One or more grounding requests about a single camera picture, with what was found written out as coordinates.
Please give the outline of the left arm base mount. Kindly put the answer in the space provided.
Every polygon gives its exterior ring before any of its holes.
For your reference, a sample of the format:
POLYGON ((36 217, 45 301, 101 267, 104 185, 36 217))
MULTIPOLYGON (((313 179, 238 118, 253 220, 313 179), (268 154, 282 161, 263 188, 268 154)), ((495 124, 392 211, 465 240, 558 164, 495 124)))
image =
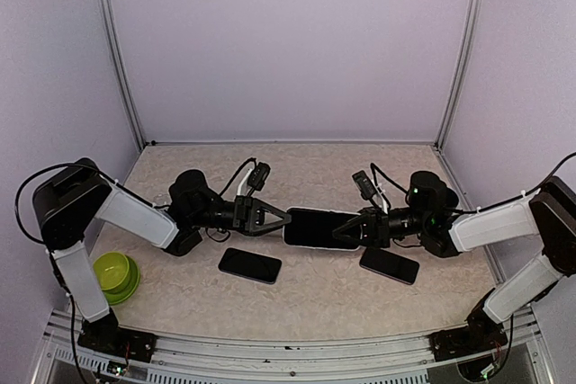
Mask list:
POLYGON ((81 347, 98 353, 150 363, 157 340, 158 337, 149 332, 84 321, 77 341, 81 347))

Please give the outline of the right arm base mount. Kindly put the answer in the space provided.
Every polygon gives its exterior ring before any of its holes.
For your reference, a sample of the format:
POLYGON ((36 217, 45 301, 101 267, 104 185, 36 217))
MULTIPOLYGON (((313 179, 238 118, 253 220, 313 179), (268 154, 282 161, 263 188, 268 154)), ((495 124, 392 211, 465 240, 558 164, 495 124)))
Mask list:
POLYGON ((468 317, 465 326, 434 332, 428 339, 436 362, 483 353, 509 342, 503 325, 488 317, 468 317))

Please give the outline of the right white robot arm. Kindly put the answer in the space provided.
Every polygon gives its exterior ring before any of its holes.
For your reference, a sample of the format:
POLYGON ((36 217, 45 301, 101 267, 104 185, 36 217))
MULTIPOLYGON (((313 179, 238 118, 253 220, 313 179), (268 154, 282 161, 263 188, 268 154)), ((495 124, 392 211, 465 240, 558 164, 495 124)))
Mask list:
POLYGON ((416 236, 440 258, 518 237, 540 237, 541 252, 480 303, 480 317, 463 327, 460 342, 471 352, 491 341, 496 328, 518 309, 575 273, 575 192, 551 175, 531 192, 472 212, 459 210, 456 193, 436 174, 417 171, 405 193, 406 207, 374 203, 333 231, 335 239, 387 248, 393 239, 416 236))

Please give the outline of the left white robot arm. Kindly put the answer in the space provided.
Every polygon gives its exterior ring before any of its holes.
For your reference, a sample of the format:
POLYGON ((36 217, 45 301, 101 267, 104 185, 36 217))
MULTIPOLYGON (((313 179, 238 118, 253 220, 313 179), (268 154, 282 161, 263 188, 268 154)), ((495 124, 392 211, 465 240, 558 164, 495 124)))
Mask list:
POLYGON ((109 224, 173 256, 184 256, 202 240, 203 228, 260 237, 288 225, 291 216, 254 197, 269 173, 260 163, 247 176, 247 192, 225 200, 211 189, 205 174, 182 172, 169 186, 170 202, 162 210, 115 182, 89 158, 53 166, 55 175, 32 195, 40 240, 82 318, 93 323, 92 339, 109 353, 120 351, 126 334, 108 318, 111 307, 96 278, 86 250, 86 232, 109 224))

